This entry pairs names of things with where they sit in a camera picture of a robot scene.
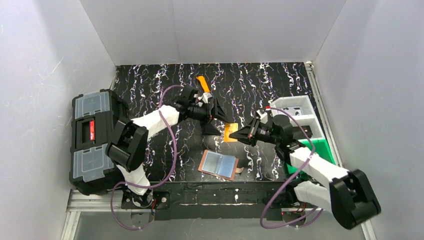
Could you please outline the dark grey credit card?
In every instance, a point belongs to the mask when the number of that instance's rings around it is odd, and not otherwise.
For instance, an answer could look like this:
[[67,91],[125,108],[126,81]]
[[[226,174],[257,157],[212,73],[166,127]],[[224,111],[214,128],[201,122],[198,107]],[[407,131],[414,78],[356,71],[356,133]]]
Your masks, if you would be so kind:
[[306,136],[308,138],[311,138],[313,136],[313,131],[309,125],[303,125],[302,127],[295,126],[293,128],[293,138],[296,140],[302,140],[306,139]]

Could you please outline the orange credit card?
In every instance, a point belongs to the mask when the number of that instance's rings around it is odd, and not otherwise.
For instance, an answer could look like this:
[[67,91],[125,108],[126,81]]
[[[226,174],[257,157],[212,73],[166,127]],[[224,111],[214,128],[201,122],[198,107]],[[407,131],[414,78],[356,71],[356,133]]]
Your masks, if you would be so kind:
[[237,130],[238,130],[238,123],[225,123],[223,141],[225,143],[237,142],[238,141],[237,139],[230,137],[230,134],[236,132]]

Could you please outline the white credit card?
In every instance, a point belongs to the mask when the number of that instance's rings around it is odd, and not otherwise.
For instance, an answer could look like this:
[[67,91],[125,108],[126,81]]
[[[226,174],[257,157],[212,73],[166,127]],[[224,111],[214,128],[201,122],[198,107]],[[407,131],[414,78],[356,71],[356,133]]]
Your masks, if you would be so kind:
[[302,113],[302,109],[298,106],[291,106],[291,107],[282,107],[281,110],[287,112],[289,115],[291,116],[301,116]]

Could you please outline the black toolbox with clear lids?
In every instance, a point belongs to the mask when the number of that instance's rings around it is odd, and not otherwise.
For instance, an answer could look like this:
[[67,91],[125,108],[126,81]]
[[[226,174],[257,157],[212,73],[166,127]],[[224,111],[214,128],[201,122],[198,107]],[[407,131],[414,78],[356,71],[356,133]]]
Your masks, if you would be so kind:
[[128,104],[111,89],[72,100],[69,182],[81,194],[104,195],[123,181],[106,147],[117,121],[128,116]]

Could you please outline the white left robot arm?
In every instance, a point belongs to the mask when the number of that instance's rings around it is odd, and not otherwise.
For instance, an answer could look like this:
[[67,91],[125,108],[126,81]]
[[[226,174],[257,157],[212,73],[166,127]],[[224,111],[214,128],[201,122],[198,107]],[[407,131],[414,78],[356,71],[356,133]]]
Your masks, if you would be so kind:
[[143,167],[149,140],[160,131],[186,119],[199,121],[204,136],[219,136],[221,132],[211,123],[216,119],[231,123],[218,99],[210,92],[200,93],[191,86],[182,86],[180,92],[168,100],[160,101],[158,108],[142,117],[120,118],[115,124],[105,153],[117,165],[124,184],[138,195],[153,189]]

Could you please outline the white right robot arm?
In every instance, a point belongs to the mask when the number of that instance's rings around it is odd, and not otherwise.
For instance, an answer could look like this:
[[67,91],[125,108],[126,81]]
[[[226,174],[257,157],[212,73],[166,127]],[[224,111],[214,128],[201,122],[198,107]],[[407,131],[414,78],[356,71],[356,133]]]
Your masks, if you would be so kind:
[[229,135],[253,147],[258,141],[273,144],[279,159],[296,168],[267,201],[259,218],[261,227],[278,228],[266,225],[264,217],[282,193],[288,193],[295,202],[310,203],[332,213],[347,230],[382,212],[363,171],[348,170],[320,157],[301,124],[286,111],[279,109],[279,114],[272,114],[273,110],[271,106],[260,108],[250,123]]

